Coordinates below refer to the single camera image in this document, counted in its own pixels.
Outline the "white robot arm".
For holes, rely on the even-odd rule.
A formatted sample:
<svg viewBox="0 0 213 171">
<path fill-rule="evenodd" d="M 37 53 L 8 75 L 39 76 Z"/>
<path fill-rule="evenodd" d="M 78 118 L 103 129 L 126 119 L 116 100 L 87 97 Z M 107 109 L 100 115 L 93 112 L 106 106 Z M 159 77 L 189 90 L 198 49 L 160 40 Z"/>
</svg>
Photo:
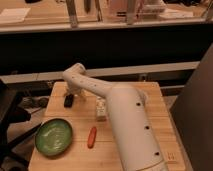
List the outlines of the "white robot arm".
<svg viewBox="0 0 213 171">
<path fill-rule="evenodd" d="M 105 99 L 114 139 L 124 171 L 169 171 L 145 111 L 145 94 L 128 83 L 85 76 L 76 63 L 62 77 L 70 94 L 85 89 Z"/>
</svg>

